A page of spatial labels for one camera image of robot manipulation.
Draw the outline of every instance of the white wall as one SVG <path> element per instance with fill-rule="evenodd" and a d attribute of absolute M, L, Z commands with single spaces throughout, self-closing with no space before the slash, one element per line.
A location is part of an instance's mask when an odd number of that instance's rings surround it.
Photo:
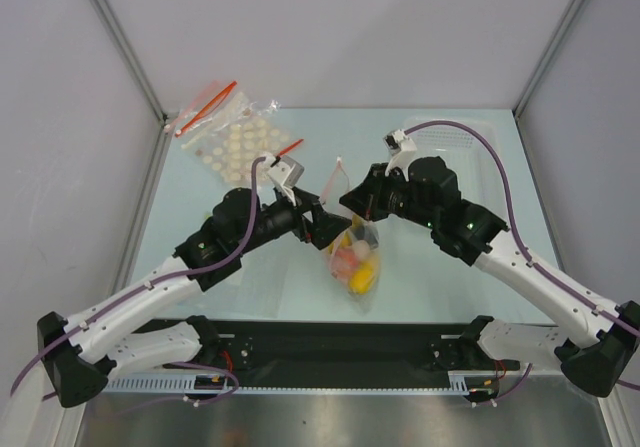
<path fill-rule="evenodd" d="M 289 107 L 514 107 L 569 0 L 110 0 L 165 110 L 214 78 Z"/>
<path fill-rule="evenodd" d="M 88 0 L 0 0 L 0 412 L 36 321 L 107 294 L 157 124 Z"/>
<path fill-rule="evenodd" d="M 590 0 L 522 127 L 568 272 L 618 302 L 640 302 L 639 120 L 640 0 Z"/>

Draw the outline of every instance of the white tabletop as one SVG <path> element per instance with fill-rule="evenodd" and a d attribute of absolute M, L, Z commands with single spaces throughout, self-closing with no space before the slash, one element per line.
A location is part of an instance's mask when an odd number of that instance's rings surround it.
<path fill-rule="evenodd" d="M 508 110 L 283 109 L 273 123 L 304 143 L 292 156 L 305 173 L 298 187 L 320 193 L 338 155 L 353 185 L 371 163 L 388 158 L 382 136 L 420 120 L 449 119 L 477 128 L 498 149 L 509 175 L 518 226 L 525 242 L 555 263 L 549 234 L 513 116 Z M 441 155 L 458 174 L 465 198 L 504 218 L 504 195 L 488 154 L 474 140 L 437 129 L 423 154 Z M 157 266 L 191 233 L 230 189 L 210 169 L 188 158 L 174 140 L 155 194 L 133 279 Z M 273 193 L 261 189 L 261 201 Z M 212 319 L 466 323 L 477 315 L 509 322 L 549 323 L 549 319 L 509 287 L 449 258 L 433 245 L 429 231 L 398 218 L 377 224 L 381 277 L 366 298 L 355 301 L 331 277 L 322 254 L 287 235 L 243 257 L 243 269 L 206 294 L 174 306 L 158 317 L 193 314 Z"/>

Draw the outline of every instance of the bag of toy fruit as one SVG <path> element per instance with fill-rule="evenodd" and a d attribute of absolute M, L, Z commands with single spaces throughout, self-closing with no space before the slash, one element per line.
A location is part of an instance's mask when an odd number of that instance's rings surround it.
<path fill-rule="evenodd" d="M 352 224 L 327 247 L 325 255 L 329 272 L 354 296 L 363 296 L 376 286 L 380 277 L 378 229 L 339 205 L 340 196 L 349 191 L 349 177 L 338 157 L 329 182 L 320 196 L 325 209 L 344 217 L 351 216 Z"/>

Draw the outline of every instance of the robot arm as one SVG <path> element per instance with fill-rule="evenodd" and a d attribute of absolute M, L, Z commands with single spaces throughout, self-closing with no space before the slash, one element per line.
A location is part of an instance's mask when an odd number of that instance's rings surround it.
<path fill-rule="evenodd" d="M 250 189 L 229 191 L 200 230 L 143 279 L 66 319 L 51 312 L 38 321 L 40 350 L 59 343 L 43 363 L 63 407 L 86 402 L 120 375 L 196 356 L 203 363 L 211 361 L 219 338 L 203 317 L 160 331 L 132 332 L 162 309 L 206 292 L 238 271 L 246 252 L 287 232 L 324 249 L 351 225 L 325 212 L 317 196 L 295 187 L 302 166 L 288 157 L 267 162 L 267 176 L 276 186 L 275 202 L 260 207 Z M 305 216 L 309 213 L 312 220 Z"/>
<path fill-rule="evenodd" d="M 506 283 L 558 326 L 506 324 L 479 317 L 467 337 L 489 357 L 560 367 L 584 391 L 609 395 L 639 342 L 619 324 L 637 329 L 640 306 L 628 302 L 618 307 L 528 248 L 523 253 L 502 219 L 462 198 L 456 174 L 440 157 L 412 161 L 416 148 L 402 131 L 392 132 L 385 142 L 391 161 L 373 164 L 362 184 L 340 203 L 367 220 L 395 214 L 431 229 L 432 240 L 443 252 Z M 554 279 L 569 289 L 559 288 Z M 595 307 L 585 305 L 578 296 Z"/>

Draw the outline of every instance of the white round object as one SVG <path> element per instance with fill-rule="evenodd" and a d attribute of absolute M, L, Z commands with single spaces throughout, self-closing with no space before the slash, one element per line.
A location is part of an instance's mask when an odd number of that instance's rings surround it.
<path fill-rule="evenodd" d="M 369 257 L 369 254 L 371 254 L 371 247 L 369 247 L 366 240 L 356 240 L 351 245 L 351 250 L 353 250 L 353 254 L 360 262 L 365 260 Z"/>

